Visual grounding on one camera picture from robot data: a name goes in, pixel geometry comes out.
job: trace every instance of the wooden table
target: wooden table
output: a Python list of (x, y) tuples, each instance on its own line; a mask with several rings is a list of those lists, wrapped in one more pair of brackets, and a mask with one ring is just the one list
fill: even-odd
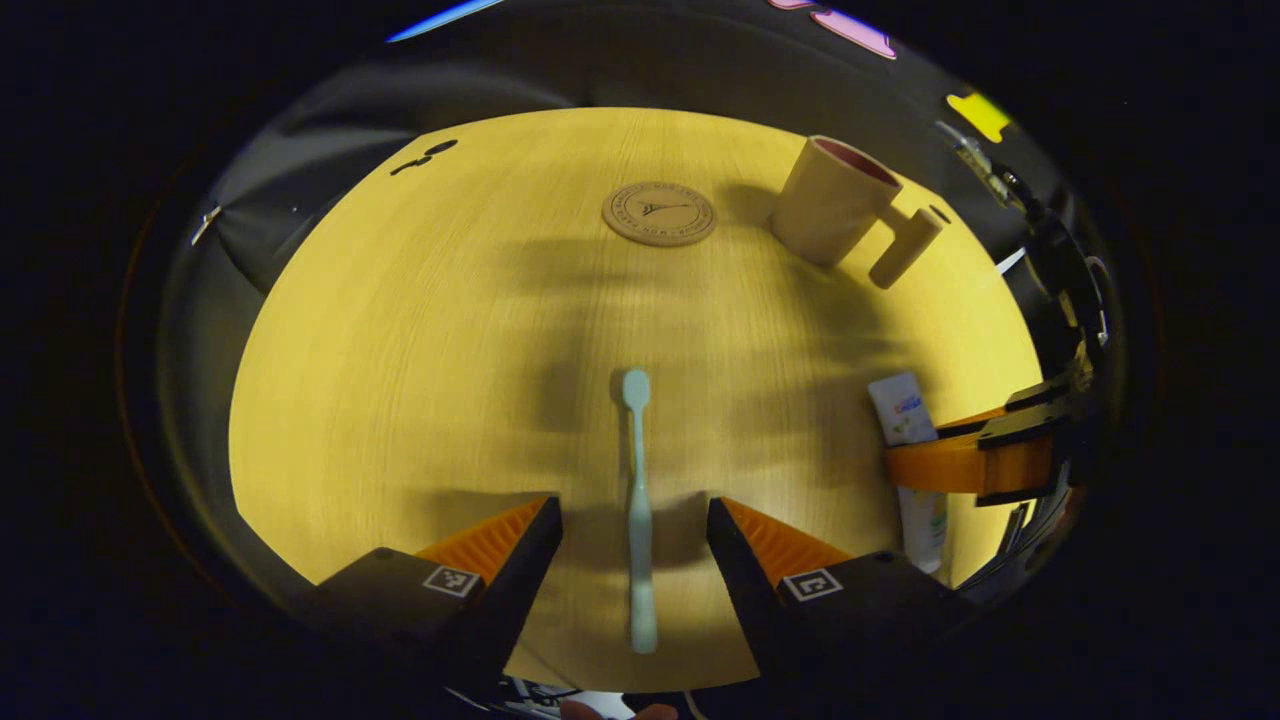
[[(867, 383), (914, 370), (943, 423), (1041, 379), (1014, 299), (959, 223), (890, 291), (867, 279), (883, 223), (835, 270), (788, 254), (765, 218), (803, 142), (593, 108), (410, 143), (316, 227), (253, 327), (230, 419), (246, 520), (320, 582), (372, 547), (415, 552), (556, 492), (564, 541), (509, 674), (634, 692), (754, 676), (704, 541), (708, 497), (855, 555), (901, 547)], [(659, 249), (614, 234), (604, 199), (650, 179), (705, 195), (712, 236)], [(950, 213), (904, 184), (896, 209)], [(652, 656), (627, 646), (628, 441), (611, 397), (634, 365), (653, 383)], [(995, 552), (1007, 507), (956, 496), (951, 510), (943, 570), (959, 582)]]

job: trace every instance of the round cork coaster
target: round cork coaster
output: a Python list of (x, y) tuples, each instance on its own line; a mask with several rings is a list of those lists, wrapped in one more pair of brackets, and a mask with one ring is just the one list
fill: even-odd
[(641, 182), (604, 201), (604, 222), (627, 240), (673, 247), (691, 245), (716, 228), (716, 210), (682, 184)]

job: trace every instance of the yellow sticker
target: yellow sticker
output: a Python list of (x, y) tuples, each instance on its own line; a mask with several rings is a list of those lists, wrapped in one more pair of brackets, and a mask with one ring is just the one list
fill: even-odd
[(956, 97), (955, 95), (947, 95), (947, 105), (960, 113), (960, 117), (969, 120), (969, 124), (978, 128), (978, 132), (983, 137), (992, 142), (1000, 142), (1004, 140), (1000, 136), (1000, 131), (1005, 129), (1009, 124), (1009, 115), (1004, 113), (1000, 108), (991, 104), (982, 95), (974, 92), (968, 97)]

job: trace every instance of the pink sticker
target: pink sticker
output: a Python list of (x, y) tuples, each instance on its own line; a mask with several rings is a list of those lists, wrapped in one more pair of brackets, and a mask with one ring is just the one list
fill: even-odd
[(890, 60), (897, 58), (897, 53), (888, 46), (887, 35), (870, 26), (863, 24), (854, 18), (850, 18), (844, 13), (824, 10), (822, 13), (810, 13), (809, 17), (822, 27), (844, 37), (845, 40), (851, 40), (858, 45), (861, 45), (881, 58), (887, 58)]

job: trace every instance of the beige mug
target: beige mug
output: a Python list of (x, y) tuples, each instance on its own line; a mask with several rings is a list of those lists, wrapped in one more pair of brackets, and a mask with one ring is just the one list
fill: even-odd
[[(901, 191), (902, 183), (870, 155), (815, 135), (800, 149), (769, 225), (796, 255), (833, 266), (886, 215)], [(893, 243), (872, 269), (876, 284), (893, 284), (947, 224), (941, 211), (922, 208), (896, 227)]]

